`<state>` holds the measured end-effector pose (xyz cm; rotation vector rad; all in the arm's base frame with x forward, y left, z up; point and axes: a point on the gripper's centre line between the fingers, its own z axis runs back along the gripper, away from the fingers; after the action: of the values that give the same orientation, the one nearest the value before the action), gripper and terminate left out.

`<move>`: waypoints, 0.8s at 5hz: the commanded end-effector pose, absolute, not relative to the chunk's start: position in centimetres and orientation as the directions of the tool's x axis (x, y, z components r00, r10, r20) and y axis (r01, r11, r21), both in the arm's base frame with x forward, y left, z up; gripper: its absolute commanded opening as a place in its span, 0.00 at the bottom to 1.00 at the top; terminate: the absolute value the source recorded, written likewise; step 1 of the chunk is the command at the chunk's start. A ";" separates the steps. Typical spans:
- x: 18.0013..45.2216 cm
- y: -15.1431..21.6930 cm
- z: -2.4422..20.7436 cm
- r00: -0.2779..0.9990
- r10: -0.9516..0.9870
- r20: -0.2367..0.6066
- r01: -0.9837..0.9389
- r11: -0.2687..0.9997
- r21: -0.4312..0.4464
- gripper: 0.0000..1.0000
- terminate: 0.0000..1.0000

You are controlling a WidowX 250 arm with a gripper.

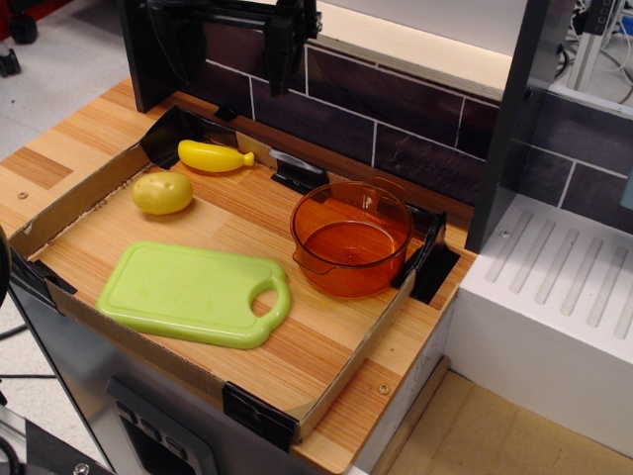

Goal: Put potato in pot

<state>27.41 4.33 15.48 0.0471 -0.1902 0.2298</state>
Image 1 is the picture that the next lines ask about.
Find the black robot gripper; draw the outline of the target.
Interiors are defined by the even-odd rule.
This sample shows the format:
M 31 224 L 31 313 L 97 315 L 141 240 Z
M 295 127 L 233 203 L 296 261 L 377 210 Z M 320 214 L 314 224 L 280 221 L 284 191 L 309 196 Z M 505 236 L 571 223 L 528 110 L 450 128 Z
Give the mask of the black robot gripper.
M 185 84 L 196 78 L 206 62 L 207 39 L 200 22 L 264 32 L 272 97 L 288 91 L 301 56 L 299 34 L 315 39 L 321 30 L 316 1 L 148 1 L 147 9 L 167 62 Z

